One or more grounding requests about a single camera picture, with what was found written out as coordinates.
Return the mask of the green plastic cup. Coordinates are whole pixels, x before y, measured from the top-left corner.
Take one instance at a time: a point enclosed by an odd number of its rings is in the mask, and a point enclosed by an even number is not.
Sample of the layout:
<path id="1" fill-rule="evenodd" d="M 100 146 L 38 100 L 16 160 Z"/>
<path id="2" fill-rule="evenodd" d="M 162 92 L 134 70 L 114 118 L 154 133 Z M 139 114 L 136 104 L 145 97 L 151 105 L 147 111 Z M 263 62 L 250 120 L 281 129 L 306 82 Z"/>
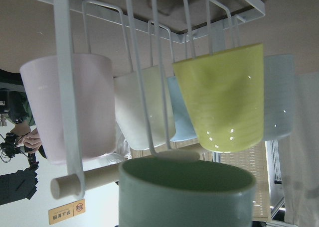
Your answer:
<path id="1" fill-rule="evenodd" d="M 122 227 L 250 227 L 255 177 L 223 163 L 137 158 L 121 164 Z"/>

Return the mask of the light blue plastic cup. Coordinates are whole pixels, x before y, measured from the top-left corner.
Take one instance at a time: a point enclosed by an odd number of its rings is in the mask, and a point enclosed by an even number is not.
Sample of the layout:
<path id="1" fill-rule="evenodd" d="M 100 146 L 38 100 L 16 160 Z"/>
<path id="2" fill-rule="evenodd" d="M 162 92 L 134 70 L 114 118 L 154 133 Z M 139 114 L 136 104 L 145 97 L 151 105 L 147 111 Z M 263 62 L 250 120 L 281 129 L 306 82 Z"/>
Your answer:
<path id="1" fill-rule="evenodd" d="M 175 122 L 175 135 L 171 141 L 181 142 L 197 138 L 176 77 L 167 78 L 167 84 Z"/>

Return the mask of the yellow plastic cup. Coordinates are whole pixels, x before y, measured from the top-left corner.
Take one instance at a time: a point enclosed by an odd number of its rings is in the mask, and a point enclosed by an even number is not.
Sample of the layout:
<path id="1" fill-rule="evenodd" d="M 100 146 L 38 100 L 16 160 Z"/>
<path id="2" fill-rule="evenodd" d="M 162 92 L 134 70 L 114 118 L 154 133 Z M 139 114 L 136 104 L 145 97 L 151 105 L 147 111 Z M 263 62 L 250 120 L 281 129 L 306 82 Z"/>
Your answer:
<path id="1" fill-rule="evenodd" d="M 173 64 L 199 144 L 238 152 L 264 135 L 264 46 L 245 45 Z"/>

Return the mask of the wooden warning sign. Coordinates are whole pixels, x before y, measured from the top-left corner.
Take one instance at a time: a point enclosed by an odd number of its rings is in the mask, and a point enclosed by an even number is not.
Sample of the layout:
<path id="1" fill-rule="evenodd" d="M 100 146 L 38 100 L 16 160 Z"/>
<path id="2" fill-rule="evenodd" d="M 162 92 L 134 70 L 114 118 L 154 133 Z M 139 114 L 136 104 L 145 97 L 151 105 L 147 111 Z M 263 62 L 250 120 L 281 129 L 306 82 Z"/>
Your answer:
<path id="1" fill-rule="evenodd" d="M 48 211 L 49 225 L 75 217 L 86 211 L 86 201 L 81 199 L 69 204 L 65 204 Z"/>

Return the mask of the cream white plastic cup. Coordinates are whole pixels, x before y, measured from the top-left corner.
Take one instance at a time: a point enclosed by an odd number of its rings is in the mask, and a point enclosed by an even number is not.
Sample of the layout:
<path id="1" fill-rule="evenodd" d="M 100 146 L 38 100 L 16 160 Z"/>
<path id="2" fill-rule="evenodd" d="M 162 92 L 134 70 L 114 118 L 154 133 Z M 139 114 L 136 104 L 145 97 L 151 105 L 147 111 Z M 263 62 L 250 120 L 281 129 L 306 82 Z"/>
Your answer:
<path id="1" fill-rule="evenodd" d="M 166 143 L 162 104 L 161 74 L 158 66 L 141 70 L 148 117 L 154 147 Z M 144 110 L 137 79 L 132 72 L 114 79 L 115 112 L 117 123 L 133 150 L 148 150 Z"/>

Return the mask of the grey translucent plastic cup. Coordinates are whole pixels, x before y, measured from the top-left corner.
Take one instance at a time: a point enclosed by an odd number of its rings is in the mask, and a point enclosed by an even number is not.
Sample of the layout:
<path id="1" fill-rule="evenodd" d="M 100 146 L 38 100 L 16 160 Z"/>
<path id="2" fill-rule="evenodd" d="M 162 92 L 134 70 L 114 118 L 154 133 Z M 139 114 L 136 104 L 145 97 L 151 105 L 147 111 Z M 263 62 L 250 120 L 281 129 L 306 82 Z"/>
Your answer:
<path id="1" fill-rule="evenodd" d="M 282 139 L 292 132 L 295 110 L 295 65 L 292 54 L 264 58 L 263 140 Z"/>

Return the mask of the seated person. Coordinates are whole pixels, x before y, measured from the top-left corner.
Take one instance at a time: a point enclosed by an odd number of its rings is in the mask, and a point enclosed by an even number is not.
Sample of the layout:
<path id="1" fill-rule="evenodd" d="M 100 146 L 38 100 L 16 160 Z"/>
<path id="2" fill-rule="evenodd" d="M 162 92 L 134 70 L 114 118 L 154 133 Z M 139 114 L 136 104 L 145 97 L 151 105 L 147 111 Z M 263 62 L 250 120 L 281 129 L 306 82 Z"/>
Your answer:
<path id="1" fill-rule="evenodd" d="M 36 123 L 26 93 L 10 91 L 9 105 L 10 111 L 7 118 L 14 125 L 11 133 L 17 136 L 15 140 L 16 146 L 24 145 L 31 149 L 30 154 L 39 152 L 46 159 L 47 157 L 37 128 L 31 130 L 31 127 L 35 126 Z"/>

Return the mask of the pink plastic cup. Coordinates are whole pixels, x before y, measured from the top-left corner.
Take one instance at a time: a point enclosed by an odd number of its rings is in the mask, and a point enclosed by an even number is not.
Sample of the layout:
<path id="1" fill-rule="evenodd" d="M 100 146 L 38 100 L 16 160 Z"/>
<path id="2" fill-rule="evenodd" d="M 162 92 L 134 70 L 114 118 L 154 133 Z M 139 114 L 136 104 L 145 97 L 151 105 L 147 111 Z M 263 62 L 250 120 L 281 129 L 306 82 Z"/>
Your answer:
<path id="1" fill-rule="evenodd" d="M 82 159 L 89 161 L 115 150 L 112 62 L 96 54 L 76 53 L 73 57 Z M 21 66 L 20 74 L 46 158 L 51 164 L 65 164 L 57 57 L 29 61 Z"/>

